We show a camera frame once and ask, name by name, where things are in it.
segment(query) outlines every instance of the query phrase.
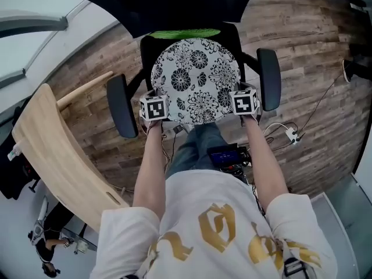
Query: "gold print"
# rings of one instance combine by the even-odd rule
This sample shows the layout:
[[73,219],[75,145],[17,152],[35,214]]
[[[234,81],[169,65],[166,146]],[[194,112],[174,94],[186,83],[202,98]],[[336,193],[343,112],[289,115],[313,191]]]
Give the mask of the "gold print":
[[187,259],[187,257],[190,255],[191,251],[194,248],[194,247],[187,248],[186,246],[182,245],[182,241],[179,234],[176,233],[175,231],[168,231],[157,241],[157,243],[151,245],[149,252],[151,252],[152,250],[156,252],[158,243],[163,239],[166,239],[170,242],[173,251],[173,256],[179,260],[182,260],[183,262]]
[[272,237],[260,236],[257,232],[257,224],[252,222],[252,227],[256,235],[251,239],[248,246],[248,255],[251,261],[256,264],[266,260],[269,257],[274,257],[274,264],[277,270],[280,270],[284,265],[283,254],[277,248],[275,241]]
[[[216,230],[212,229],[208,219],[209,212],[216,212],[217,215],[214,218],[214,226]],[[229,243],[235,238],[235,212],[231,206],[225,204],[223,207],[218,207],[215,203],[209,207],[206,211],[199,215],[199,225],[202,232],[202,237],[212,247],[216,248],[221,253],[225,251]],[[225,241],[220,236],[223,230],[223,221],[227,223],[228,229],[228,240]]]
[[299,254],[300,254],[300,259],[305,262],[305,263],[313,263],[316,264],[319,268],[321,268],[320,265],[320,257],[319,255],[311,250],[308,250],[304,245],[293,242],[293,241],[286,241],[288,247],[290,248],[299,248]]

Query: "floral cushion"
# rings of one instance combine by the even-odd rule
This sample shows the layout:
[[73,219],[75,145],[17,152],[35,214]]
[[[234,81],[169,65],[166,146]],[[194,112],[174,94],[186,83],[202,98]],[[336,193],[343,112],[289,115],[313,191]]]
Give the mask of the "floral cushion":
[[190,38],[169,46],[151,71],[151,84],[167,95],[168,118],[182,124],[204,124],[231,112],[229,92],[240,81],[233,55],[218,42]]

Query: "white t-shirt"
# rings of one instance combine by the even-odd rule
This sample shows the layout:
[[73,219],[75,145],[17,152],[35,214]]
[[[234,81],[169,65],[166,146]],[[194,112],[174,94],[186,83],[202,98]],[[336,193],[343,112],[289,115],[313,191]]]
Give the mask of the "white t-shirt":
[[317,278],[336,278],[334,253],[307,195],[276,197],[264,218],[251,187],[233,176],[182,171],[166,180],[161,221],[146,208],[103,213],[90,279],[135,274],[149,253],[156,258],[146,278],[282,278],[278,241]]

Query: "sneaker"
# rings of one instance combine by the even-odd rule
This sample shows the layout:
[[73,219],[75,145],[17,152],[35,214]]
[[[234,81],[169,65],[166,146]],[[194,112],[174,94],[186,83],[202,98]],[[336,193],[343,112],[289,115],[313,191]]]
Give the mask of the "sneaker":
[[342,60],[342,71],[344,73],[344,79],[346,82],[350,82],[353,74],[350,73],[350,72],[347,72],[346,69],[348,68],[348,66],[351,64],[352,62],[351,61],[347,61],[347,60]]

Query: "wooden rod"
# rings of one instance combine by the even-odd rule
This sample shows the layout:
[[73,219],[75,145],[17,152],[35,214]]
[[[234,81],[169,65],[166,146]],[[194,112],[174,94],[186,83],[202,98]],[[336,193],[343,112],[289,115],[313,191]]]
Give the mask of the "wooden rod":
[[113,74],[114,72],[109,71],[95,78],[94,80],[91,80],[90,82],[78,87],[74,91],[68,93],[66,96],[62,97],[60,100],[57,101],[58,109],[60,111],[65,109],[71,103],[73,99],[79,97],[80,95],[87,92],[89,89],[93,88],[94,86],[98,84],[101,85],[101,82],[103,83],[103,81],[107,81],[107,78],[112,76]]

